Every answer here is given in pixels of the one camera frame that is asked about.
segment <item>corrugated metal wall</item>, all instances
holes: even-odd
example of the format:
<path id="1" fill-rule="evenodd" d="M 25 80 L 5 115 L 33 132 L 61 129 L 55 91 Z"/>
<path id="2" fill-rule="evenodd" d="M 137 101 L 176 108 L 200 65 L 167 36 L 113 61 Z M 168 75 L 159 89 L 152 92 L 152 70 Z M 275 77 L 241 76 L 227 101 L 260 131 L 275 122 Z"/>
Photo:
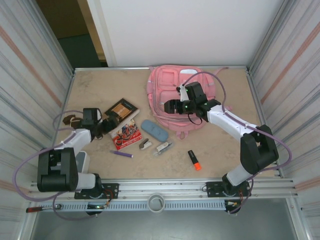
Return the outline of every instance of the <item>corrugated metal wall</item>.
<path id="1" fill-rule="evenodd" d="M 320 1 L 294 1 L 251 67 L 266 122 L 292 150 L 283 170 L 296 184 L 314 239 L 320 239 L 319 33 Z M 279 153 L 285 161 L 281 146 Z"/>
<path id="2" fill-rule="evenodd" d="M 0 1 L 0 239 L 13 239 L 24 219 L 12 174 L 23 158 L 50 146 L 72 69 L 33 1 Z M 27 163 L 18 184 L 37 177 Z"/>

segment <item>white wall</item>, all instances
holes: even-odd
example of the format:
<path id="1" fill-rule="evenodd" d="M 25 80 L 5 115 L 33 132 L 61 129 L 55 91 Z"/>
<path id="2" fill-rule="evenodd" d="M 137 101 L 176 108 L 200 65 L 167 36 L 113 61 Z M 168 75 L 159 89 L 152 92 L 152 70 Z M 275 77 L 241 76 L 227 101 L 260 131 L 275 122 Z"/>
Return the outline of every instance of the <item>white wall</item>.
<path id="1" fill-rule="evenodd" d="M 88 0 L 109 66 L 247 65 L 283 0 Z"/>

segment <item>aluminum frame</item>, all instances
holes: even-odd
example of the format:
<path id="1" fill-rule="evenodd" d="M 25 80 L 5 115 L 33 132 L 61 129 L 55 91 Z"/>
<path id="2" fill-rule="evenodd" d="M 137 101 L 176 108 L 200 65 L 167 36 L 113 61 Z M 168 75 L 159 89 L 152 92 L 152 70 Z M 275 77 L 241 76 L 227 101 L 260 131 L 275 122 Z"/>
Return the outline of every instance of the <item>aluminum frame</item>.
<path id="1" fill-rule="evenodd" d="M 212 66 L 199 66 L 200 68 L 219 68 L 219 65 Z M 250 90 L 252 93 L 253 101 L 259 116 L 261 123 L 265 123 L 262 106 L 258 99 L 257 92 L 255 90 L 252 77 L 248 73 L 245 66 L 228 66 L 230 68 L 244 69 L 246 71 L 246 77 Z M 99 68 L 76 68 L 73 79 L 68 89 L 68 94 L 63 106 L 65 110 L 68 103 L 72 85 L 74 83 L 75 74 L 83 71 L 109 71 L 109 70 L 146 70 L 148 67 L 99 67 Z M 254 179 L 254 188 L 252 190 L 251 199 L 277 199 L 285 198 L 288 204 L 290 216 L 296 231 L 296 235 L 299 240 L 310 240 L 310 234 L 305 226 L 305 219 L 301 212 L 298 211 L 297 201 L 298 194 L 296 192 L 293 180 L 291 178 L 284 178 L 283 172 L 280 170 L 281 177 L 256 177 Z M 208 198 L 207 194 L 201 190 L 206 182 L 210 181 L 221 181 L 221 178 L 201 178 L 201 179 L 102 179 L 102 183 L 119 183 L 121 189 L 118 194 L 118 199 L 114 201 L 145 201 L 148 196 L 152 193 L 162 193 L 166 200 L 217 200 L 217 199 L 235 199 L 234 197 L 219 197 L 219 198 Z M 30 185 L 30 196 L 33 197 L 47 197 L 52 195 L 48 192 L 38 192 L 37 184 L 31 183 Z M 68 192 L 57 198 L 59 202 L 77 202 L 77 203 L 88 203 L 88 202 L 101 202 L 101 200 L 75 200 L 74 193 Z M 44 203 L 30 202 L 29 207 L 40 206 Z M 28 214 L 23 224 L 23 235 L 20 239 L 30 239 L 33 225 L 36 219 L 36 214 Z"/>

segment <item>pink backpack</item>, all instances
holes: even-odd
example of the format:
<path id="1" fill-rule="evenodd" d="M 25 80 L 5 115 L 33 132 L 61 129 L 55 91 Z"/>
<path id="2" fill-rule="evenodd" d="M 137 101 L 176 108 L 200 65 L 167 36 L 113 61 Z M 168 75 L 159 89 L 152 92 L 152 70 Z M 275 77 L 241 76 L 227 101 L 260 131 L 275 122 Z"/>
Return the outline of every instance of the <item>pink backpack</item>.
<path id="1" fill-rule="evenodd" d="M 165 112 L 165 102 L 172 99 L 180 99 L 176 87 L 183 84 L 189 77 L 202 70 L 195 66 L 177 66 L 163 65 L 150 67 L 151 75 L 149 76 L 146 91 L 148 94 L 149 104 L 153 115 L 157 121 L 170 130 L 176 131 L 176 136 L 181 139 L 181 133 L 184 132 L 185 139 L 189 131 L 202 128 L 206 122 L 201 121 L 195 114 L 190 115 L 190 119 L 184 114 L 168 114 Z M 199 74 L 193 77 L 188 83 L 199 82 L 206 94 L 208 100 L 216 97 L 216 86 L 213 77 L 208 74 Z"/>

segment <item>marker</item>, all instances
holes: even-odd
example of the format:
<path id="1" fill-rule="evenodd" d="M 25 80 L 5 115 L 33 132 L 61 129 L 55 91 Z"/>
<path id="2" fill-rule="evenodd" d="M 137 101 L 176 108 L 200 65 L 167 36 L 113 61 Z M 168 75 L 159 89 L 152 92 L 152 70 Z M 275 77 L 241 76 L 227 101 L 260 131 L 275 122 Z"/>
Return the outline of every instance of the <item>marker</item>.
<path id="1" fill-rule="evenodd" d="M 190 151 L 188 151 L 188 154 L 189 154 L 189 157 L 191 158 L 191 161 L 195 167 L 195 170 L 197 170 L 197 171 L 201 170 L 201 165 L 198 162 L 198 159 L 196 158 L 194 151 L 190 150 Z"/>
<path id="2" fill-rule="evenodd" d="M 110 153 L 117 154 L 117 155 L 124 156 L 124 157 L 128 157 L 128 158 L 133 158 L 134 157 L 132 154 L 124 153 L 124 152 L 120 152 L 120 151 L 110 150 Z"/>

